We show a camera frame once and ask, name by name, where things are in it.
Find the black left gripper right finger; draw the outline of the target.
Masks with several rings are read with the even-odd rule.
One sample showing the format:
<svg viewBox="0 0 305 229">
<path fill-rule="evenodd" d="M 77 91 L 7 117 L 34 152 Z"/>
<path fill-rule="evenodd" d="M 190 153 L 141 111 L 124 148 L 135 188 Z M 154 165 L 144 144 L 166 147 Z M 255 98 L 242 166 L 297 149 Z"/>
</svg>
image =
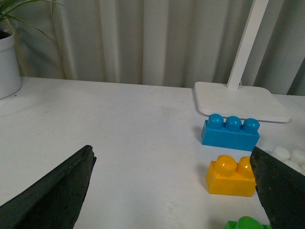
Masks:
<svg viewBox="0 0 305 229">
<path fill-rule="evenodd" d="M 274 229 L 305 227 L 305 176 L 254 147 L 250 164 L 256 191 Z"/>
</svg>

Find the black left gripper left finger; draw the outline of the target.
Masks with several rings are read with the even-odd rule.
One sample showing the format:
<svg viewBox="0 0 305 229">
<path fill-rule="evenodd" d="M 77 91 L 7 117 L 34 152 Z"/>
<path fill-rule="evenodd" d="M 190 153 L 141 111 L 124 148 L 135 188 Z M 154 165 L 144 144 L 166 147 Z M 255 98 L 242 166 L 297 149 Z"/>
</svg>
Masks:
<svg viewBox="0 0 305 229">
<path fill-rule="evenodd" d="M 72 229 L 84 203 L 96 157 L 84 146 L 0 207 L 2 229 Z"/>
</svg>

